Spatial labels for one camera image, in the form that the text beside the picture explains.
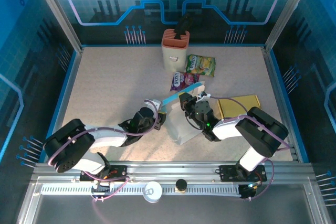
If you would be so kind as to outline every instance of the glass wall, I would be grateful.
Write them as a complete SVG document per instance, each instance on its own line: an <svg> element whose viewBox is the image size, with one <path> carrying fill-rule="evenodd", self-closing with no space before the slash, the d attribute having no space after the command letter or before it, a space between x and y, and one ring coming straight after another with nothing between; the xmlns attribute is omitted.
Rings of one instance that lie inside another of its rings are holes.
<svg viewBox="0 0 336 224"><path fill-rule="evenodd" d="M309 161L335 176L336 0L301 0L274 54Z"/></svg>
<svg viewBox="0 0 336 224"><path fill-rule="evenodd" d="M15 223L40 150L23 137L46 138L73 49L44 0L0 7L0 223Z"/></svg>
<svg viewBox="0 0 336 224"><path fill-rule="evenodd" d="M190 13L193 43L264 44L287 0L59 0L83 44L159 44Z"/></svg>

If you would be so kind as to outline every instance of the speckled tabletop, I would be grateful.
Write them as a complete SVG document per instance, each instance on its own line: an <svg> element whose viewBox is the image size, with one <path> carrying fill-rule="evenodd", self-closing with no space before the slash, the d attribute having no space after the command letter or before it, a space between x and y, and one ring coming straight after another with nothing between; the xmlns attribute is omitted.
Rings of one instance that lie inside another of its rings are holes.
<svg viewBox="0 0 336 224"><path fill-rule="evenodd" d="M259 47L190 46L188 54L216 58L215 77L200 78L206 92L223 97L256 94L261 108L281 121ZM161 47L85 48L63 125L74 118L95 126L121 123L134 116L144 99L163 100L172 95L172 78L173 73L163 68ZM243 137L209 142L202 134L177 145L163 125L128 147L93 151L110 161L236 161L248 148ZM292 160L290 151L272 159Z"/></svg>

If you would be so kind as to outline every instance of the green snack bag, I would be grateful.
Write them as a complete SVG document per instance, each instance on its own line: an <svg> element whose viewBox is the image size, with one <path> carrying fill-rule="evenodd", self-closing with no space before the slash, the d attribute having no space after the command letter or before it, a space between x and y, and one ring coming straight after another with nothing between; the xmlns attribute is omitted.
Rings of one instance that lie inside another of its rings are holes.
<svg viewBox="0 0 336 224"><path fill-rule="evenodd" d="M199 55L189 55L187 59L187 73L199 73L204 76L215 77L216 59Z"/></svg>

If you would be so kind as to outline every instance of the yellow box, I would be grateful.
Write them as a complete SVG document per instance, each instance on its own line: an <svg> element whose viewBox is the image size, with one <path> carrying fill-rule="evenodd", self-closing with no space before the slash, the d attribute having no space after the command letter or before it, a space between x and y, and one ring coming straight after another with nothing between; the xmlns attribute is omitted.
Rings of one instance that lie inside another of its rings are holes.
<svg viewBox="0 0 336 224"><path fill-rule="evenodd" d="M250 110L252 107L258 107L261 109L259 99L255 94L245 95L242 97L231 97L231 98L240 102L242 105L245 106L247 110ZM245 110L242 108L242 106L240 106L238 103L234 101L220 99L217 101L217 103L219 110L221 111L222 119L234 118L241 114L245 114Z"/></svg>

